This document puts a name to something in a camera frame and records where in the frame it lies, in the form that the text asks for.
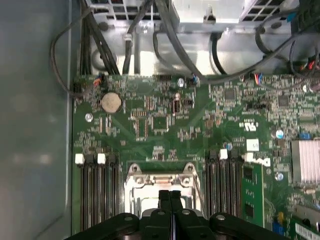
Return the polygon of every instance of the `heatsink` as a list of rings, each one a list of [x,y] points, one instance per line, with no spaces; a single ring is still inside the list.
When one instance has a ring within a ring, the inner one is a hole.
[[[292,179],[297,184],[320,183],[320,140],[291,142]]]

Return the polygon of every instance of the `screw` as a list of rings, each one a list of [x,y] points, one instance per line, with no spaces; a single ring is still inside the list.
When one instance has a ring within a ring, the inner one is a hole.
[[[282,181],[284,179],[284,175],[281,172],[277,172],[274,176],[275,180]]]
[[[148,33],[148,26],[147,25],[143,25],[142,28],[141,28],[142,32],[144,34],[147,34]]]
[[[177,84],[179,88],[183,88],[183,86],[185,85],[185,80],[183,78],[179,78]]]
[[[190,183],[189,177],[184,178],[182,182],[183,182],[184,184],[189,184],[189,183]]]
[[[225,216],[222,216],[222,215],[216,216],[216,219],[218,219],[220,221],[226,220]]]
[[[87,113],[87,114],[84,116],[84,119],[87,121],[87,123],[91,123],[92,120],[94,119],[94,116],[93,116],[91,113]]]
[[[189,210],[182,210],[182,214],[184,214],[184,215],[189,215],[189,214],[190,214],[190,211],[189,211]]]

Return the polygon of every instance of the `white sticker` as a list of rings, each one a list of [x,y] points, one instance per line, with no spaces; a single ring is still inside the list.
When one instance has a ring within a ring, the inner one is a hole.
[[[314,234],[312,231],[306,229],[305,227],[295,224],[295,233],[299,234],[301,237],[307,240],[320,240],[320,236]]]
[[[246,140],[246,150],[248,152],[258,152],[259,151],[259,139],[247,139]]]

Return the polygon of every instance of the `motherboard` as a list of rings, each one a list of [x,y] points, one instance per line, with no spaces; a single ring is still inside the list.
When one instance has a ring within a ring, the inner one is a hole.
[[[225,212],[291,239],[320,239],[320,93],[265,75],[79,76],[73,102],[72,234],[181,191],[205,218]]]

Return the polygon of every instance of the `ram slot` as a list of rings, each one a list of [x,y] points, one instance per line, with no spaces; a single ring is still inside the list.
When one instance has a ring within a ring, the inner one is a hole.
[[[227,193],[227,176],[226,176],[226,161],[221,160],[220,161],[220,176],[221,176],[221,181],[220,181],[220,194],[221,194],[221,212],[226,213],[227,212],[227,198],[228,198],[228,193]]]
[[[88,167],[88,228],[91,228],[94,225],[94,177],[93,177],[92,167]]]
[[[216,206],[216,198],[215,198],[215,190],[214,190],[214,163],[207,163],[205,169],[205,184],[206,184],[206,211],[208,217],[215,213]]]
[[[80,230],[81,232],[86,229],[85,227],[85,219],[87,217],[87,211],[86,211],[86,182],[85,182],[85,175],[86,175],[86,170],[85,168],[80,169]]]
[[[83,168],[83,220],[84,227],[83,230],[89,228],[89,169],[87,167]]]
[[[238,218],[241,218],[241,179],[242,179],[242,166],[243,162],[237,161],[235,163],[236,170],[235,170],[235,176],[236,176],[236,216]]]
[[[216,160],[214,162],[214,177],[215,177],[215,203],[216,203],[216,207],[215,207],[215,211],[216,213],[220,213],[222,210],[222,206],[221,206],[221,167],[220,167],[220,163],[219,160]]]
[[[104,175],[103,175],[103,181],[104,181],[104,196],[103,196],[103,205],[104,205],[104,218],[103,220],[107,220],[110,217],[109,212],[109,168],[106,167],[104,169]]]
[[[112,216],[118,214],[119,203],[118,203],[118,167],[116,165],[111,166],[111,188],[112,188]]]
[[[94,195],[93,195],[93,209],[94,209],[94,225],[99,223],[99,169],[98,167],[93,168],[94,173]]]
[[[236,181],[236,163],[231,160],[228,164],[229,168],[229,192],[230,192],[230,202],[229,202],[229,214],[237,216],[236,212],[236,196],[237,196],[237,181]]]
[[[232,170],[230,166],[230,161],[226,160],[225,162],[225,194],[226,194],[226,200],[225,200],[225,206],[226,206],[226,213],[232,214],[232,197],[233,197],[233,192],[232,192],[232,181],[231,181],[231,175],[232,175]]]
[[[102,222],[103,214],[103,177],[102,177],[102,168],[97,168],[97,215],[96,223],[99,224]]]

